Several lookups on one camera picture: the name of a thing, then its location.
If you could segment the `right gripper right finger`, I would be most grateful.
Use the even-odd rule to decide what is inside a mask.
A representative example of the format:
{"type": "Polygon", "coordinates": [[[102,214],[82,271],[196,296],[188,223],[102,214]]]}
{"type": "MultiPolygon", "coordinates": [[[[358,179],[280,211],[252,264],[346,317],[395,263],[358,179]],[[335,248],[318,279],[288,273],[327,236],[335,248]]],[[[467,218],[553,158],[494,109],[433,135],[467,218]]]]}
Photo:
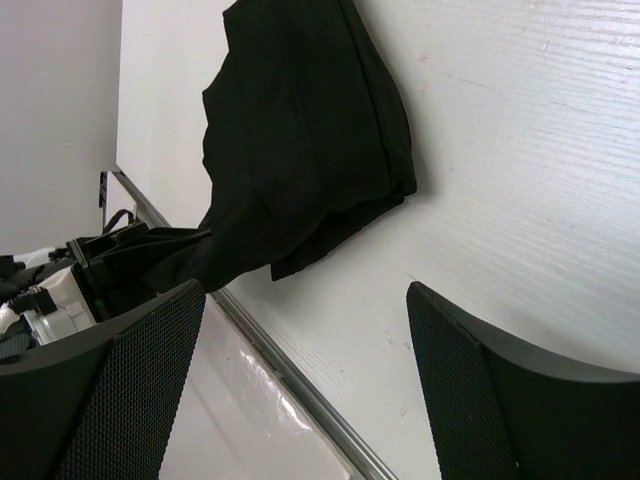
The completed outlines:
{"type": "Polygon", "coordinates": [[[420,282],[411,340],[445,479],[635,479],[639,377],[536,346],[420,282]]]}

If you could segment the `aluminium front rail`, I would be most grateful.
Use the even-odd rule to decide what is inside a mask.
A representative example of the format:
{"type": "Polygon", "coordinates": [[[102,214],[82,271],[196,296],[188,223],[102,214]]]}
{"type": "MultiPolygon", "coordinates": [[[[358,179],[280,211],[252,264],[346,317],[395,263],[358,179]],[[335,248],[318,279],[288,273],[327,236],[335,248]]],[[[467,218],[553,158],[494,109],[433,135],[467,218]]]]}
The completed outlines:
{"type": "Polygon", "coordinates": [[[162,479],[391,479],[227,291],[208,295],[162,479]]]}

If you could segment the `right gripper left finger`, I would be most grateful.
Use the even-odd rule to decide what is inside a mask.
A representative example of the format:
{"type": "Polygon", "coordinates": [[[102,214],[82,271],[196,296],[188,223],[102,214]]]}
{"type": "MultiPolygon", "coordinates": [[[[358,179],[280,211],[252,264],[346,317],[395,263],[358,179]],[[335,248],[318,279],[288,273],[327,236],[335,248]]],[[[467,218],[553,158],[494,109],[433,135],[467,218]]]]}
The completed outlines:
{"type": "Polygon", "coordinates": [[[190,280],[2,360],[2,478],[158,478],[204,306],[190,280]]]}

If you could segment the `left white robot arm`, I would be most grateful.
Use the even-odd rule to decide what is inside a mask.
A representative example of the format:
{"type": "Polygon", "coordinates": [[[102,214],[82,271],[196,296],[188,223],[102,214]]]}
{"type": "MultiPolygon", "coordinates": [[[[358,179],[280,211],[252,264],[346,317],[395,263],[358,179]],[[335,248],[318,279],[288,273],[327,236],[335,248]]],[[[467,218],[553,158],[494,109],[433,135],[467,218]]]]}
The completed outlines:
{"type": "Polygon", "coordinates": [[[152,299],[144,276],[171,255],[209,237],[208,230],[156,227],[144,223],[80,237],[63,247],[1,257],[1,301],[71,269],[96,321],[106,321],[152,299]]]}

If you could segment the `black pleated skirt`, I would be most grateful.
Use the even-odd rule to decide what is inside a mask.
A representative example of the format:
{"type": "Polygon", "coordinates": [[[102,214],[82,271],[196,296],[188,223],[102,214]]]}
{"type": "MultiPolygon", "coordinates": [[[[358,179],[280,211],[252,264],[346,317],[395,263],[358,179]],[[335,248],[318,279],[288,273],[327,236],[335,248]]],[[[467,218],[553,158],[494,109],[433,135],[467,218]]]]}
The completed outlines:
{"type": "Polygon", "coordinates": [[[210,207],[195,243],[145,273],[208,291],[321,260],[415,193],[398,88],[350,1],[239,1],[229,51],[204,91],[210,207]]]}

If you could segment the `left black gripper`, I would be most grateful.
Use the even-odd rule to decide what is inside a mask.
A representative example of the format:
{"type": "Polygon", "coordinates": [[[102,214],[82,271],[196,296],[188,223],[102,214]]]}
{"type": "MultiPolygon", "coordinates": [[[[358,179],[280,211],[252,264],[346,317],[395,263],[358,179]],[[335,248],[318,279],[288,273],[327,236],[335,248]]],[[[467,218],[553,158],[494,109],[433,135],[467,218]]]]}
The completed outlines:
{"type": "Polygon", "coordinates": [[[96,320],[109,320],[151,299],[142,277],[170,255],[209,237],[208,230],[129,225],[69,242],[72,273],[96,320]]]}

